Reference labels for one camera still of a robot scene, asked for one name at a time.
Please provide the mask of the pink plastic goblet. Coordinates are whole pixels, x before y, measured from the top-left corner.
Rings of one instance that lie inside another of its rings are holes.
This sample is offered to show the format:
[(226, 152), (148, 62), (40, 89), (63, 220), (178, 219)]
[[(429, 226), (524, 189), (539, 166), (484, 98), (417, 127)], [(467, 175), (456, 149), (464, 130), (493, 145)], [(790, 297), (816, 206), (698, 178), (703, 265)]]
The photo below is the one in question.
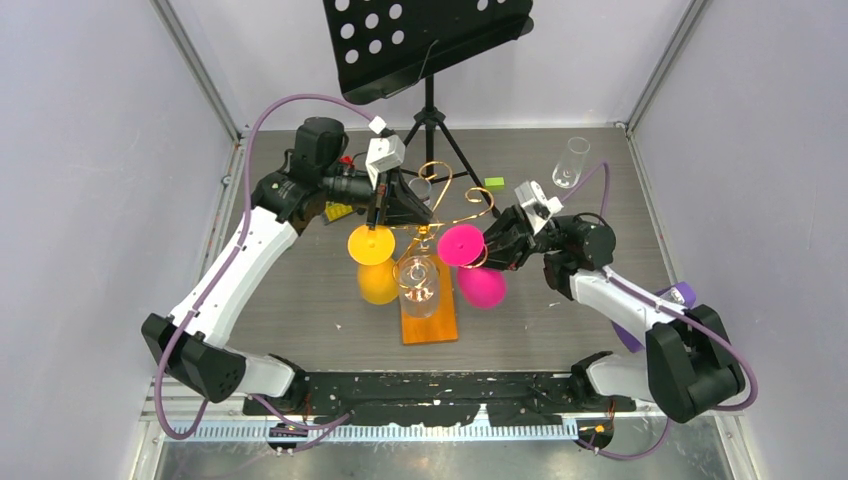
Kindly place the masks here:
[(488, 250), (479, 228), (467, 224), (449, 228), (437, 243), (437, 254), (444, 264), (456, 268), (460, 292), (471, 306), (493, 309), (504, 300), (503, 274), (483, 266)]

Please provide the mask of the orange plastic goblet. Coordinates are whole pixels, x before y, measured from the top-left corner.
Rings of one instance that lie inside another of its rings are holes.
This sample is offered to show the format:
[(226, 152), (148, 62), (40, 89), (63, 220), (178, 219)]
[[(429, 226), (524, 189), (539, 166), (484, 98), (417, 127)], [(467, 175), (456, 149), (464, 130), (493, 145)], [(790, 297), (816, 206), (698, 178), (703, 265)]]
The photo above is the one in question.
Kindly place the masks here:
[(396, 240), (385, 226), (361, 225), (348, 237), (347, 251), (357, 267), (361, 297), (373, 305), (386, 305), (398, 295), (393, 277)]

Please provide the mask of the gold wine glass rack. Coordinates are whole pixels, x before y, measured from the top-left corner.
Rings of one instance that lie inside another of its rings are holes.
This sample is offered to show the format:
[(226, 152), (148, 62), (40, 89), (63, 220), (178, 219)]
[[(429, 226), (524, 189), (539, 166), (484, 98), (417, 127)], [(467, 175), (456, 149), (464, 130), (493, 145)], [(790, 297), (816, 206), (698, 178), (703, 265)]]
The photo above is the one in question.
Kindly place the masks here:
[(452, 267), (439, 254), (437, 241), (450, 229), (494, 209), (494, 197), (484, 187), (471, 187), (464, 197), (471, 204), (482, 204), (484, 209), (454, 220), (432, 220), (418, 227), (410, 245), (393, 267), (400, 306), (401, 342), (405, 346), (454, 342), (459, 338)]

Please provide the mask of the clear stemless wine glass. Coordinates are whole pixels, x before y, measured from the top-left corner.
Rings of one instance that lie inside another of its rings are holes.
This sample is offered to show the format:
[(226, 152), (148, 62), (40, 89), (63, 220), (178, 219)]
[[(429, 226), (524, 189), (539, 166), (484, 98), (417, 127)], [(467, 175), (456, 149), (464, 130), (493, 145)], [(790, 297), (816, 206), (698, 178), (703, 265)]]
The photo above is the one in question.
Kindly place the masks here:
[(400, 261), (396, 282), (403, 314), (423, 319), (436, 312), (440, 302), (439, 269), (429, 256), (414, 255)]

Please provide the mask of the tall clear flute glass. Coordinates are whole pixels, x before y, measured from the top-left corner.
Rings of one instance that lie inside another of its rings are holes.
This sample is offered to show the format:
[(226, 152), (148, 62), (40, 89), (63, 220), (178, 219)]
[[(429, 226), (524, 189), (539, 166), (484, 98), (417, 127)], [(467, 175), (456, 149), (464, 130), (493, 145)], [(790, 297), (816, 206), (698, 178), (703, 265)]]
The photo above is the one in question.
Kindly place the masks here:
[(552, 181), (562, 189), (574, 188), (579, 182), (591, 149), (590, 142), (583, 137), (572, 137), (552, 171)]

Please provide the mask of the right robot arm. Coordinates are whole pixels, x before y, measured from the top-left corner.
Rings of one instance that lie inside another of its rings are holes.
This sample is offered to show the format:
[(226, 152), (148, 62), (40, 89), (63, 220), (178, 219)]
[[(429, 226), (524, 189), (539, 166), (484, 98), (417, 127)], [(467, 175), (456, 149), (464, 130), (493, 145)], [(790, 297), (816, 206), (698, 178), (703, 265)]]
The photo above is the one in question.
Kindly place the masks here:
[(686, 423), (707, 411), (738, 411), (757, 396), (750, 367), (733, 349), (722, 319), (686, 295), (651, 293), (611, 267), (616, 236), (599, 214), (553, 216), (540, 229), (519, 206), (505, 210), (484, 234), (484, 267), (515, 271), (530, 256), (543, 257), (548, 286), (591, 308), (614, 326), (628, 354), (602, 351), (570, 368), (568, 396), (584, 410), (610, 397), (655, 404)]

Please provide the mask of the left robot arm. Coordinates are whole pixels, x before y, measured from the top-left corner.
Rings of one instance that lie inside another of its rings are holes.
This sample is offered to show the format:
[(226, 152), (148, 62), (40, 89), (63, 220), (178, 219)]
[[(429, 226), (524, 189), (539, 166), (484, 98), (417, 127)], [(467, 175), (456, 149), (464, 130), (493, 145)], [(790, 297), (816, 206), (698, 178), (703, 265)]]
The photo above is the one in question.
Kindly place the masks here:
[(335, 119), (313, 117), (296, 131), (284, 165), (261, 178), (233, 236), (194, 289), (166, 316), (152, 313), (141, 334), (166, 374), (211, 403), (235, 393), (268, 396), (284, 414), (307, 398), (296, 367), (273, 355), (238, 352), (234, 325), (270, 267), (327, 203), (367, 213), (369, 233), (425, 225), (431, 210), (402, 177), (405, 144), (385, 129), (370, 140), (363, 169), (342, 162), (349, 137)]

